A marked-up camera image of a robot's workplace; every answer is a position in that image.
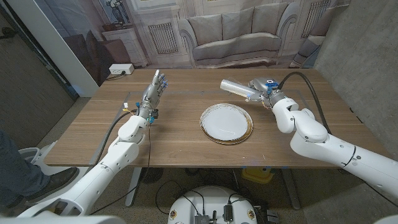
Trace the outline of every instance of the wall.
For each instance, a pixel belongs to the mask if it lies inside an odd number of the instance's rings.
[[[332,21],[315,62],[398,159],[398,2],[351,1]]]
[[[0,27],[11,27],[2,15]],[[19,148],[35,147],[72,104],[19,35],[0,40],[0,129]]]
[[[81,97],[91,97],[98,85],[76,58],[34,0],[8,1],[72,87]]]

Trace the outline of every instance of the black shoe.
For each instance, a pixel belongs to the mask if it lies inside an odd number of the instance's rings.
[[[6,208],[12,209],[15,208],[17,205],[19,205],[24,199],[24,196],[20,195],[18,196],[15,201],[13,201],[11,204],[7,205]]]
[[[39,200],[42,200],[43,198],[68,185],[76,178],[78,174],[79,169],[77,167],[71,167],[59,173],[53,174],[50,176],[49,183],[41,191],[33,195],[27,196],[26,200],[28,202],[37,202]]]

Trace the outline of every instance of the table leg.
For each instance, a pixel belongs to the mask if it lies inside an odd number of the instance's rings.
[[[296,210],[300,209],[300,201],[299,197],[297,196],[297,189],[293,179],[292,171],[290,169],[282,169],[282,176],[285,181],[285,186],[287,189],[287,193],[289,194],[292,207]]]
[[[133,189],[138,184],[139,176],[141,175],[141,169],[142,169],[141,167],[134,168],[134,170],[132,172],[131,180],[130,180],[130,187],[127,192],[129,192],[131,189]],[[132,192],[130,192],[127,195],[126,202],[124,203],[127,207],[132,206],[132,204],[134,202],[134,196],[136,195],[136,190],[137,189],[134,189]]]

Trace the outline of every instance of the gold plate rim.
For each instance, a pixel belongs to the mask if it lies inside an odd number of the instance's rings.
[[[211,136],[206,132],[206,130],[204,129],[204,127],[203,127],[203,125],[202,125],[202,120],[203,120],[202,117],[203,117],[203,115],[209,110],[209,108],[212,108],[212,107],[214,107],[214,106],[221,106],[221,105],[232,106],[232,107],[237,108],[238,110],[241,110],[241,111],[243,112],[243,115],[245,116],[246,121],[248,122],[248,129],[246,130],[246,132],[245,132],[241,137],[239,137],[239,138],[237,138],[237,139],[234,139],[234,140],[227,140],[227,141],[225,141],[225,140],[220,140],[220,139],[211,137]],[[247,111],[245,111],[243,108],[239,107],[239,106],[236,106],[236,105],[233,105],[233,104],[230,104],[230,103],[218,103],[218,104],[216,104],[216,105],[209,106],[209,107],[201,114],[201,116],[200,116],[200,129],[203,131],[203,133],[205,134],[206,137],[208,137],[210,140],[212,140],[212,141],[214,141],[214,142],[217,142],[217,143],[219,143],[219,144],[224,144],[224,145],[233,145],[233,144],[237,144],[237,143],[243,142],[244,140],[246,140],[246,139],[250,136],[250,134],[251,134],[252,131],[253,131],[253,120],[251,119],[250,114],[249,114]]]

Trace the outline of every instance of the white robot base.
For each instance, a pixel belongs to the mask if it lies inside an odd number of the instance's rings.
[[[202,194],[203,200],[194,191]],[[185,196],[192,203],[183,196],[177,199],[170,209],[168,224],[257,223],[254,208],[247,199],[226,187],[214,185],[198,187],[193,191],[188,191]]]

